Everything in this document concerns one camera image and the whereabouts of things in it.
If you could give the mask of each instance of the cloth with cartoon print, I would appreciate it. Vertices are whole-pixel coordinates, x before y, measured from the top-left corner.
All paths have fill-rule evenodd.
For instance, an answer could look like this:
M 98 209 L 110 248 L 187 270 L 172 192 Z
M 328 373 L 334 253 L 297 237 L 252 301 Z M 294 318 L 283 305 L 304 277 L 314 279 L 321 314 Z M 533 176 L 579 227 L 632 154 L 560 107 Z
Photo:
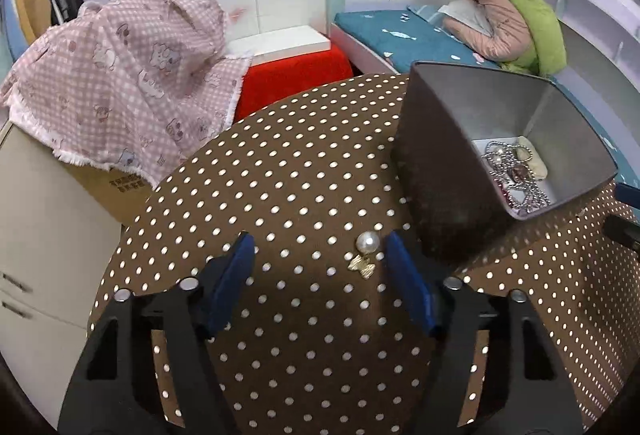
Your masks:
M 228 128 L 251 59 L 227 58 L 216 0 L 85 3 L 15 62 L 10 120 L 60 160 L 156 186 Z

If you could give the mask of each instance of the polka dot tablecloth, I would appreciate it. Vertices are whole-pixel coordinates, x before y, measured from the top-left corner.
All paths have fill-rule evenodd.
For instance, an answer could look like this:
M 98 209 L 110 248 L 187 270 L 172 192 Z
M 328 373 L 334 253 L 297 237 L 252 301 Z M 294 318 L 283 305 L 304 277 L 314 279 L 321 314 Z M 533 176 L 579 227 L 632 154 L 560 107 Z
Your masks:
M 152 194 L 106 269 L 90 329 L 118 288 L 137 294 L 196 275 L 238 233 L 254 274 L 208 350 L 243 433 L 396 433 L 422 393 L 433 343 L 388 285 L 383 253 L 348 271 L 359 233 L 411 227 L 390 160 L 404 76 L 361 76 L 303 92 L 237 123 Z M 601 234 L 632 218 L 609 187 L 524 249 L 460 273 L 480 291 L 529 293 L 574 383 L 585 426 L 620 391 L 640 349 L 640 274 Z M 479 333 L 460 423 L 474 418 L 488 348 Z M 164 338 L 154 332 L 162 404 L 181 424 Z

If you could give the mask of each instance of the yellow cloth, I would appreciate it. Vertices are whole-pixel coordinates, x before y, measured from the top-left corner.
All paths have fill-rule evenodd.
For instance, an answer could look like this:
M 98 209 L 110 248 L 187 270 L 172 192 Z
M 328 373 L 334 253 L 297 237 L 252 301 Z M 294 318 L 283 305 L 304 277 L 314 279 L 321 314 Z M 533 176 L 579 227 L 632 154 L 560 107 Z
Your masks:
M 50 0 L 15 0 L 20 28 L 31 45 L 51 26 Z

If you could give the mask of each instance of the blue gripper pad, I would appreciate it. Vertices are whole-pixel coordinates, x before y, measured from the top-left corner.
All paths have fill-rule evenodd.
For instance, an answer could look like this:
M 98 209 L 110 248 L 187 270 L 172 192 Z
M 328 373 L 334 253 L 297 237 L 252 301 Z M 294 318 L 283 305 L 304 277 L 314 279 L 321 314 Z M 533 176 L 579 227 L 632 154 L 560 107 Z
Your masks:
M 254 270 L 254 237 L 243 233 L 236 240 L 227 258 L 227 266 L 210 296 L 204 296 L 207 310 L 207 331 L 214 336 L 231 318 L 244 282 Z M 215 258 L 207 263 L 224 263 L 225 258 Z
M 402 239 L 392 232 L 386 237 L 386 264 L 411 320 L 428 335 L 438 326 L 437 299 L 417 271 Z
M 618 182 L 613 196 L 617 201 L 623 202 L 632 208 L 640 209 L 640 189 Z

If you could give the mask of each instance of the cabinet drawer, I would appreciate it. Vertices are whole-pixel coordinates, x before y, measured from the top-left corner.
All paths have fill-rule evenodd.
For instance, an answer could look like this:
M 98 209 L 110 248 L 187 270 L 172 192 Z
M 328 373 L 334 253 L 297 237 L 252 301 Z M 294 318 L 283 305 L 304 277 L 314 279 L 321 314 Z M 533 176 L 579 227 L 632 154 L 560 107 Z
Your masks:
M 86 326 L 120 225 L 17 126 L 0 147 L 0 206 L 0 288 Z
M 0 291 L 0 352 L 53 427 L 85 341 L 84 329 L 44 316 Z

